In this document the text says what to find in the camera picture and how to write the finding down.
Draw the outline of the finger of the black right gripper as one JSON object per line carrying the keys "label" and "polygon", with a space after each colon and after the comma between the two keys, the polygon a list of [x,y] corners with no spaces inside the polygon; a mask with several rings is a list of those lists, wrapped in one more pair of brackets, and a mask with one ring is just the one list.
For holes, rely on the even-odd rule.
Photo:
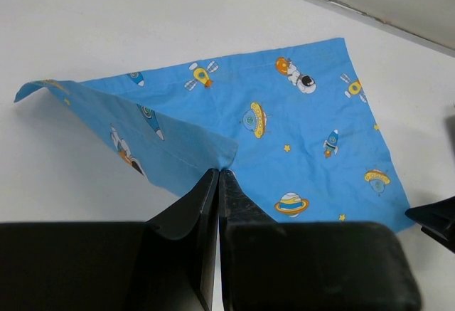
{"label": "finger of the black right gripper", "polygon": [[407,209],[405,215],[421,226],[421,231],[454,252],[454,200],[451,197],[433,204]]}

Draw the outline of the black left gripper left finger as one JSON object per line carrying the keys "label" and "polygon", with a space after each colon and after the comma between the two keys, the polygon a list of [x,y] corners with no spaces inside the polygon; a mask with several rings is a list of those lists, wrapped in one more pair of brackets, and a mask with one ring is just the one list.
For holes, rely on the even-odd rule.
{"label": "black left gripper left finger", "polygon": [[2,310],[210,310],[218,171],[148,221],[1,225]]}

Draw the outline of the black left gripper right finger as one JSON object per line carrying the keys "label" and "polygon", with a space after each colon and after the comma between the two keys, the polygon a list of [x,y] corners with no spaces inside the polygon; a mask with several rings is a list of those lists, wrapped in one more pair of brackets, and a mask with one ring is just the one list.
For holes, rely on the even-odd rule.
{"label": "black left gripper right finger", "polygon": [[373,222],[278,223],[240,188],[218,180],[226,310],[420,310],[397,236]]}

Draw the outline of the blue space print cloth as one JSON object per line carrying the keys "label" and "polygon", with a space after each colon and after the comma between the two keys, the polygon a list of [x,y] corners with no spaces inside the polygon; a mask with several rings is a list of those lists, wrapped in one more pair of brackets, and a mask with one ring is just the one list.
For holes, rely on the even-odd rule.
{"label": "blue space print cloth", "polygon": [[152,184],[181,195],[230,170],[278,222],[413,222],[346,43],[196,60],[84,82],[34,80]]}

